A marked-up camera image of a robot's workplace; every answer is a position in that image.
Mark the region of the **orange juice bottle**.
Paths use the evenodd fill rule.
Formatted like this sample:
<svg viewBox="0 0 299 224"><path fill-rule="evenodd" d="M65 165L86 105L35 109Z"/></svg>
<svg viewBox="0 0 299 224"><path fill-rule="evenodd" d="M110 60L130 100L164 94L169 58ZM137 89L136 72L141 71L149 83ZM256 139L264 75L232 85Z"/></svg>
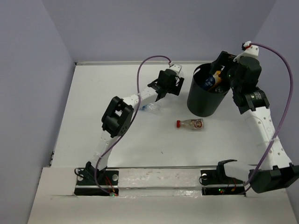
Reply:
<svg viewBox="0 0 299 224"><path fill-rule="evenodd" d="M222 82L221 71L216 71L213 75L209 75L208 78L204 81L202 89L205 91L211 91L214 87L219 85Z"/></svg>

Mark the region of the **clear crushed bottle white cap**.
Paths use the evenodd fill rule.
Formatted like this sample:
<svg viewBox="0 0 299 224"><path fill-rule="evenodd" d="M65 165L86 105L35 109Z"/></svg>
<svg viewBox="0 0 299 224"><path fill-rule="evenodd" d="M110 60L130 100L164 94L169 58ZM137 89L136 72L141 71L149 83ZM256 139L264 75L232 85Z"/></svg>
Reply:
<svg viewBox="0 0 299 224"><path fill-rule="evenodd" d="M226 88L223 86L218 86L215 88L215 92L218 94L224 93L226 91Z"/></svg>

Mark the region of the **clear bottle blue label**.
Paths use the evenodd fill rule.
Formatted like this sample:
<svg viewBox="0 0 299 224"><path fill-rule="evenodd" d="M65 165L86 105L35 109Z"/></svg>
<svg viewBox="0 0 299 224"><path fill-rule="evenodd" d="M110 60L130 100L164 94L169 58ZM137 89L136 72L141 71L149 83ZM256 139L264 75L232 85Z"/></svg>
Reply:
<svg viewBox="0 0 299 224"><path fill-rule="evenodd" d="M161 105L158 103L150 103L142 106L139 110L150 113L159 113L161 110Z"/></svg>

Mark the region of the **clear bottle blue cap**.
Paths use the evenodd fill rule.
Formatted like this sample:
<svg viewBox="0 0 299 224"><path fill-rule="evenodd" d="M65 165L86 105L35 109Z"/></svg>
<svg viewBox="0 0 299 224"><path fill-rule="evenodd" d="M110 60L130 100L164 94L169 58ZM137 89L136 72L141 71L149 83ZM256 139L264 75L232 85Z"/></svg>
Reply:
<svg viewBox="0 0 299 224"><path fill-rule="evenodd" d="M185 77L180 64L173 64L171 68L176 72L179 77Z"/></svg>

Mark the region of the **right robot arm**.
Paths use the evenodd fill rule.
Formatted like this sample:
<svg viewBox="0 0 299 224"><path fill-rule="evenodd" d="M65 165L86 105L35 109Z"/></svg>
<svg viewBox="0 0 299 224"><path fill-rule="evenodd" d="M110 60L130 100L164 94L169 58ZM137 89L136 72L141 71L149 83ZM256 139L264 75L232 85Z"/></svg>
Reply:
<svg viewBox="0 0 299 224"><path fill-rule="evenodd" d="M256 53L244 51L240 56L222 51L212 62L210 74L219 71L233 92L233 100L254 137L256 167L230 159L217 164L215 178L226 183L231 178L243 181L255 193L284 189L299 178L299 167L286 154L274 127L270 104L264 91L257 87L262 68Z"/></svg>

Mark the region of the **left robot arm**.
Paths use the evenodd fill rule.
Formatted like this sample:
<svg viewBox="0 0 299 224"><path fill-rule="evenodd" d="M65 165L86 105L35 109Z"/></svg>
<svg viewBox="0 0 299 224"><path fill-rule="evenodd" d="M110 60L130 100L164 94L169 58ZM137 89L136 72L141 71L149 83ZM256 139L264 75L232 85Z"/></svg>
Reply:
<svg viewBox="0 0 299 224"><path fill-rule="evenodd" d="M145 89L129 97L113 97L101 119L102 134L94 156L86 163L84 169L76 168L75 175L99 184L103 180L108 158L112 148L128 131L137 111L145 105L157 102L166 94L179 95L184 78L182 66L174 64L159 72L158 78Z"/></svg>

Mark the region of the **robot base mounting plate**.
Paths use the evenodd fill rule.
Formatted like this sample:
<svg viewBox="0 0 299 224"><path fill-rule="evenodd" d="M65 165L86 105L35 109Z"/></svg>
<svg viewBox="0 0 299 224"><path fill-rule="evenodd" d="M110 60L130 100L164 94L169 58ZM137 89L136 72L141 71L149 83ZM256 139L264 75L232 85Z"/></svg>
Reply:
<svg viewBox="0 0 299 224"><path fill-rule="evenodd" d="M146 196L199 193L204 196L244 193L242 181L219 180L212 168L108 168L98 181L83 168L75 169L74 194L77 196Z"/></svg>

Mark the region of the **black cylindrical bin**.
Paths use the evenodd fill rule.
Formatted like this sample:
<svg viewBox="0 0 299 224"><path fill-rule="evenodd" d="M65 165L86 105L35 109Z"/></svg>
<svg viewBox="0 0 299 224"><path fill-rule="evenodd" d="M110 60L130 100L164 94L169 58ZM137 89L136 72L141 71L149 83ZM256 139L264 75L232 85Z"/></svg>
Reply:
<svg viewBox="0 0 299 224"><path fill-rule="evenodd" d="M223 81L216 87L225 87L226 91L224 93L216 93L216 87L214 87L211 91L205 91L204 89L202 89L204 81L210 75L210 65L210 63L205 63L198 66L194 70L187 99L187 107L189 111L199 117L208 117L212 115L230 89L229 84Z"/></svg>

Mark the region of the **small bottle red cap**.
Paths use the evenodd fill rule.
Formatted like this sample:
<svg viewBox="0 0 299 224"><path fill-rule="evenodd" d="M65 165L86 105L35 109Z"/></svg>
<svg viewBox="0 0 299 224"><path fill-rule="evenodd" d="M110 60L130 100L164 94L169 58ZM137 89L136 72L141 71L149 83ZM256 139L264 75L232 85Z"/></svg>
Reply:
<svg viewBox="0 0 299 224"><path fill-rule="evenodd" d="M176 128L185 128L188 130L202 130L204 128L203 119L187 119L187 120L177 120Z"/></svg>

